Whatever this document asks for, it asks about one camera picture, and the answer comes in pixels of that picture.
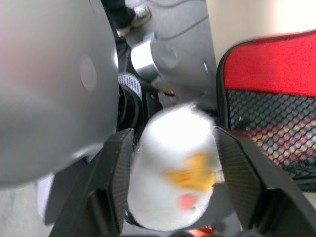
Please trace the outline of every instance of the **white sneaker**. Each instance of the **white sneaker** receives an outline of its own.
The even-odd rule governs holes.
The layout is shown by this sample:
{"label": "white sneaker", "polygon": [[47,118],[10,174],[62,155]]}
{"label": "white sneaker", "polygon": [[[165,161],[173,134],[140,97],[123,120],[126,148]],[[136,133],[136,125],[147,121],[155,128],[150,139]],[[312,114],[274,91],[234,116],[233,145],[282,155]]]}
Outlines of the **white sneaker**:
{"label": "white sneaker", "polygon": [[117,33],[119,37],[125,37],[130,32],[132,28],[138,28],[144,25],[147,21],[152,17],[152,13],[150,12],[148,6],[142,5],[134,8],[135,17],[130,23],[130,25],[117,29]]}

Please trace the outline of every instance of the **red fabric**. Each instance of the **red fabric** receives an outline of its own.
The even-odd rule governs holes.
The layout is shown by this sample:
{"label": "red fabric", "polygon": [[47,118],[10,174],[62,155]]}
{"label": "red fabric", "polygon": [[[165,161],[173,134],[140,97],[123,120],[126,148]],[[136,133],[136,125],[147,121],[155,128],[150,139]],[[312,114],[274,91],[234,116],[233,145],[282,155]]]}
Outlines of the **red fabric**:
{"label": "red fabric", "polygon": [[316,30],[237,46],[224,64],[224,84],[226,89],[316,96]]}

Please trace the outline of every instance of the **white plush toy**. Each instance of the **white plush toy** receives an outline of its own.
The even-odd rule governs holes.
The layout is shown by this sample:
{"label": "white plush toy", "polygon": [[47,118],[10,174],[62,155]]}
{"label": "white plush toy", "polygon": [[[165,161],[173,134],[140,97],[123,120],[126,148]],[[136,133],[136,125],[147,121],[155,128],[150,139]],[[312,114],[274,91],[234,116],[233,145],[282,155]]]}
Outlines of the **white plush toy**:
{"label": "white plush toy", "polygon": [[201,217],[221,170],[214,125],[191,104],[164,110],[148,123],[128,193],[129,210],[138,224],[173,231]]}

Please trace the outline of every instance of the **red cheek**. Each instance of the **red cheek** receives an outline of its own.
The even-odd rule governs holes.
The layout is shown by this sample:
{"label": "red cheek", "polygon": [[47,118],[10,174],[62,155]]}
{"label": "red cheek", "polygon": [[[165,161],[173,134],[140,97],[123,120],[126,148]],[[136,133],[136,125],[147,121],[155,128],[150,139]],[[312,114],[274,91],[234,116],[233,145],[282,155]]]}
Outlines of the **red cheek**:
{"label": "red cheek", "polygon": [[190,209],[193,206],[193,204],[195,203],[196,199],[197,199],[197,196],[195,196],[194,194],[181,195],[177,199],[178,207],[181,210],[188,210],[188,209]]}

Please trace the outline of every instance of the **black pants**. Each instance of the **black pants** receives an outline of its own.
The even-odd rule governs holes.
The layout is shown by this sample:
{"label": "black pants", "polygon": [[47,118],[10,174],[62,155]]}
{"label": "black pants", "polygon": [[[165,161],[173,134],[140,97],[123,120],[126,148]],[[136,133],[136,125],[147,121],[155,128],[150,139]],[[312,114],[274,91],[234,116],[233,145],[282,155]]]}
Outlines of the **black pants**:
{"label": "black pants", "polygon": [[135,12],[133,9],[126,7],[125,0],[101,0],[101,3],[108,16],[117,46],[118,58],[120,59],[125,56],[129,46],[125,38],[118,36],[116,29],[129,25],[135,16]]}

